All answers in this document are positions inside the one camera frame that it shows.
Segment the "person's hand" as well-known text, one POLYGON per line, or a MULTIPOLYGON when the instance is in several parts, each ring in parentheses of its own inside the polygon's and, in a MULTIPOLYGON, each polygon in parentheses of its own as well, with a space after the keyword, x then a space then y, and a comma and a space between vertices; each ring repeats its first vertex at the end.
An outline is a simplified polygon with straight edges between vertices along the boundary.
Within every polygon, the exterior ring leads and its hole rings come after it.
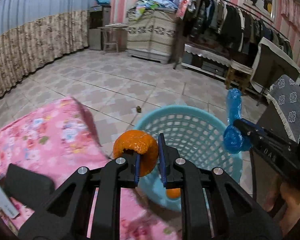
POLYGON ((265 209, 271 211, 281 196, 287 204, 286 211, 279 222, 283 236, 285 236, 300 219, 300 190, 294 188, 286 182, 277 180, 269 191, 265 209))

